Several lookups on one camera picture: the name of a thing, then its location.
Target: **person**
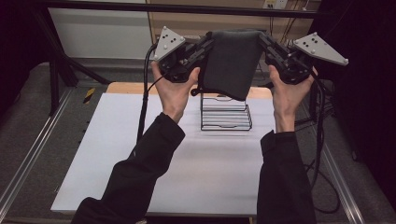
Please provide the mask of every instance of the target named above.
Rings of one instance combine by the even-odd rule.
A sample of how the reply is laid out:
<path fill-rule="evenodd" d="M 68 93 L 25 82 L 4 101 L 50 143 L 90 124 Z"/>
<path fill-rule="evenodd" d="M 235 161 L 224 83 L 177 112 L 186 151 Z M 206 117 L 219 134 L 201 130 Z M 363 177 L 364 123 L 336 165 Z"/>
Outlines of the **person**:
<path fill-rule="evenodd" d="M 153 62 L 151 66 L 154 79 L 161 78 L 158 64 Z M 155 84 L 163 112 L 148 127 L 129 158 L 114 166 L 102 199 L 84 199 L 72 223 L 131 224 L 145 216 L 155 183 L 168 170 L 185 136 L 177 124 L 183 117 L 199 70 L 195 68 L 185 83 L 162 78 Z M 287 85 L 272 65 L 269 70 L 274 83 L 276 132 L 269 132 L 261 140 L 263 165 L 257 223 L 316 223 L 311 187 L 294 132 L 297 107 L 309 92 L 313 78 Z"/>

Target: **table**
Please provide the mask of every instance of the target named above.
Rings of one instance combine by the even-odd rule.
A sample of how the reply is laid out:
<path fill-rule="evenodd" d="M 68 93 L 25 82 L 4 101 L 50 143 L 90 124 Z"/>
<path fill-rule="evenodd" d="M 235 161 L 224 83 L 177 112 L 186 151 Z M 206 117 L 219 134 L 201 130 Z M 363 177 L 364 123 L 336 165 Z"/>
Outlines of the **table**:
<path fill-rule="evenodd" d="M 101 198 L 113 165 L 134 147 L 142 104 L 141 94 L 134 93 L 139 88 L 141 84 L 114 83 L 102 95 L 52 211 L 73 214 L 84 198 Z M 179 123 L 186 138 L 157 181 L 148 215 L 255 216 L 260 139 L 275 128 L 271 92 L 251 90 L 247 103 L 253 127 L 248 132 L 201 131 L 199 100 L 189 99 Z M 151 94 L 146 127 L 161 111 L 158 95 Z"/>

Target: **hand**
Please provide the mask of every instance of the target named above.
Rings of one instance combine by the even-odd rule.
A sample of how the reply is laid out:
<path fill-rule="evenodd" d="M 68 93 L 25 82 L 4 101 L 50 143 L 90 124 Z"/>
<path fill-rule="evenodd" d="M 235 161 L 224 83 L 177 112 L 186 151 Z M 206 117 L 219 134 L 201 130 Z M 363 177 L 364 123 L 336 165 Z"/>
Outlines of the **hand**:
<path fill-rule="evenodd" d="M 157 62 L 152 62 L 151 68 L 154 80 L 163 76 Z M 176 123 L 183 117 L 184 109 L 189 100 L 190 89 L 198 81 L 199 71 L 199 67 L 194 68 L 190 73 L 189 80 L 184 83 L 172 83 L 162 78 L 155 84 L 163 104 L 163 113 Z"/>
<path fill-rule="evenodd" d="M 297 85 L 284 83 L 276 68 L 269 65 L 270 78 L 274 83 L 274 117 L 276 121 L 276 132 L 294 132 L 295 114 L 301 101 L 309 92 L 314 78 L 309 76 Z"/>

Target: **black sleeve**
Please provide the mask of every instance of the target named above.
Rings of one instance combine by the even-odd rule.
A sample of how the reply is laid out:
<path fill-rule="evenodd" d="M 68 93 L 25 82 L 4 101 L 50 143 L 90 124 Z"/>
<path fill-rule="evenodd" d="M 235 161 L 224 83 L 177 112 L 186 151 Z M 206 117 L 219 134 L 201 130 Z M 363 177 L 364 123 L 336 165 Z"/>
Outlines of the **black sleeve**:
<path fill-rule="evenodd" d="M 102 199 L 83 200 L 72 223 L 135 223 L 142 218 L 149 209 L 158 177 L 168 170 L 184 136 L 177 124 L 161 113 L 130 157 L 114 166 Z"/>
<path fill-rule="evenodd" d="M 257 223 L 317 223 L 295 133 L 270 132 L 261 144 Z"/>

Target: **wire rack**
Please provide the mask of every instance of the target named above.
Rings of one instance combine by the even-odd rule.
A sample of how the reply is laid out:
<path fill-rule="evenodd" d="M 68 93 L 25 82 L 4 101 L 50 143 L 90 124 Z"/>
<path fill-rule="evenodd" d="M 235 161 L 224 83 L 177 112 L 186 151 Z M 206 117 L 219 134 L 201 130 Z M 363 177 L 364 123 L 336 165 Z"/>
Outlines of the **wire rack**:
<path fill-rule="evenodd" d="M 246 101 L 236 101 L 223 95 L 201 94 L 202 131 L 249 131 L 251 127 L 252 121 Z"/>

